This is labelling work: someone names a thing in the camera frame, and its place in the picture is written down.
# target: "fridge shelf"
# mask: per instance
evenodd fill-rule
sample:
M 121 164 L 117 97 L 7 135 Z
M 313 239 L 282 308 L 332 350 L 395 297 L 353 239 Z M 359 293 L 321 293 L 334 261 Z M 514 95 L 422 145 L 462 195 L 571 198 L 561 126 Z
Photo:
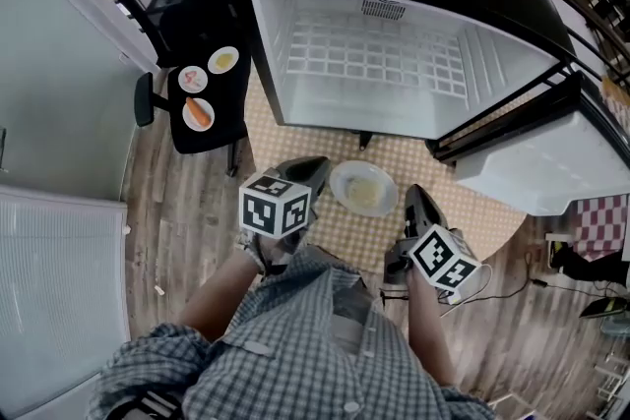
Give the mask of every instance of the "fridge shelf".
M 427 89 L 468 107 L 455 36 L 375 17 L 298 13 L 286 72 Z

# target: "open fridge door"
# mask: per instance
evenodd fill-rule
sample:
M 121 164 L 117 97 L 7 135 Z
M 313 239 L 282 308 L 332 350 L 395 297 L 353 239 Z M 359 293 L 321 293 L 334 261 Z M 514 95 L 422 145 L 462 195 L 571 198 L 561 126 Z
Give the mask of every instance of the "open fridge door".
M 0 404 L 8 418 L 83 418 L 129 340 L 125 204 L 0 186 Z
M 531 215 L 630 192 L 630 139 L 581 73 L 433 152 L 463 186 Z

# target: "mini fridge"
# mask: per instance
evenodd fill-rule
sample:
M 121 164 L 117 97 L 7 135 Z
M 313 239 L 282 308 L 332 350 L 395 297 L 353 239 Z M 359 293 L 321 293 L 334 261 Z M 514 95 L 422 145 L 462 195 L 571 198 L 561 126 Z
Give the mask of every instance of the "mini fridge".
M 438 139 L 567 65 L 549 0 L 232 0 L 279 124 Z
M 281 125 L 425 139 L 462 185 L 535 215 L 630 193 L 628 137 L 550 0 L 232 1 Z

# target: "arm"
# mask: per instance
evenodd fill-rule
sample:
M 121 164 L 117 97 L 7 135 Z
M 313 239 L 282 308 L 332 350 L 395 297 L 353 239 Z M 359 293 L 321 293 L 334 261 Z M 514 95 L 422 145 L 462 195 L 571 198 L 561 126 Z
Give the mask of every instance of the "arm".
M 442 387 L 455 383 L 455 369 L 440 321 L 435 289 L 417 268 L 407 273 L 409 346 L 426 372 Z
M 208 341 L 219 339 L 258 272 L 246 252 L 234 251 L 193 294 L 177 323 L 197 330 Z
M 133 406 L 148 393 L 164 392 L 177 405 L 208 367 L 209 348 L 198 332 L 174 324 L 160 324 L 148 335 L 128 341 L 101 370 L 87 419 L 105 420 L 113 410 Z

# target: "chair leg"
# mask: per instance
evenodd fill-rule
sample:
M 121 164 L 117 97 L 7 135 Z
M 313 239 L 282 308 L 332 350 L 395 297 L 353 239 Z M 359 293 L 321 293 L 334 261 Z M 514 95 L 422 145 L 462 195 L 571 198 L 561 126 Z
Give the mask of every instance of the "chair leg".
M 236 157 L 238 156 L 238 141 L 227 146 L 227 170 L 225 175 L 233 177 L 238 170 L 238 164 L 236 163 Z

